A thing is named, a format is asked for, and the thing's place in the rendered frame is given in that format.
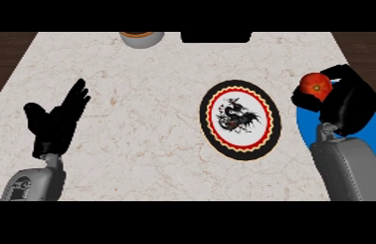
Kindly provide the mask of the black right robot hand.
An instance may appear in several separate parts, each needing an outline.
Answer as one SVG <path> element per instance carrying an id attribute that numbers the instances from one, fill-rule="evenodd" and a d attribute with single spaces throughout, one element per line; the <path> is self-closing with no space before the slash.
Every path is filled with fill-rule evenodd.
<path id="1" fill-rule="evenodd" d="M 357 133 L 374 118 L 376 92 L 347 64 L 325 69 L 322 74 L 329 80 L 338 79 L 325 101 L 301 92 L 300 88 L 295 88 L 291 100 L 298 107 L 319 112 L 319 120 L 335 124 L 335 133 L 347 136 Z"/>

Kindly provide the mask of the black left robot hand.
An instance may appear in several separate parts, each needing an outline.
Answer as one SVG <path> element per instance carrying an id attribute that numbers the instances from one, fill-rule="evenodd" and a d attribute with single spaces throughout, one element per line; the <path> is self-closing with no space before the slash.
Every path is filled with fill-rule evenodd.
<path id="1" fill-rule="evenodd" d="M 77 122 L 82 118 L 92 97 L 86 88 L 86 81 L 80 79 L 59 106 L 48 113 L 45 108 L 29 103 L 24 112 L 29 129 L 36 135 L 33 156 L 43 159 L 52 153 L 62 155 L 70 148 Z"/>

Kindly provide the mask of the blue plate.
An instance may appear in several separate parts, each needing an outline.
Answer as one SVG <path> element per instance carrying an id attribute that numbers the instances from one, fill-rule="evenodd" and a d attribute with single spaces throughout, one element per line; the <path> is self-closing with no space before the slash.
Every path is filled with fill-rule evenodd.
<path id="1" fill-rule="evenodd" d="M 301 107 L 297 107 L 297 123 L 307 146 L 312 146 L 312 144 L 316 142 L 316 128 L 323 123 L 319 120 L 319 117 L 319 112 L 313 112 Z M 375 148 L 376 138 L 372 137 L 372 128 L 376 128 L 376 113 L 365 128 L 357 133 L 347 136 L 366 138 L 366 140 L 371 142 L 371 147 Z"/>

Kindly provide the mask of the black-rimmed rooster print plate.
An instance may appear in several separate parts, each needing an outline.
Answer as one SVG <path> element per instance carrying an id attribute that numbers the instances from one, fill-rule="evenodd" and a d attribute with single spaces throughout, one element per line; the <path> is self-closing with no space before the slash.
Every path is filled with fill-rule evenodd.
<path id="1" fill-rule="evenodd" d="M 200 104 L 200 125 L 214 149 L 251 161 L 273 151 L 282 133 L 281 114 L 267 92 L 244 80 L 219 83 Z"/>

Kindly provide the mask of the grey cup with brown rim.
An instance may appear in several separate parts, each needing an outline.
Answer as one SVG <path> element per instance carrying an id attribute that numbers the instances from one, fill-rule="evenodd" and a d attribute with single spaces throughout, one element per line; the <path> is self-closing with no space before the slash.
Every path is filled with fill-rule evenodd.
<path id="1" fill-rule="evenodd" d="M 121 38 L 126 44 L 135 49 L 146 49 L 152 47 L 163 40 L 164 35 L 164 32 L 121 32 Z"/>

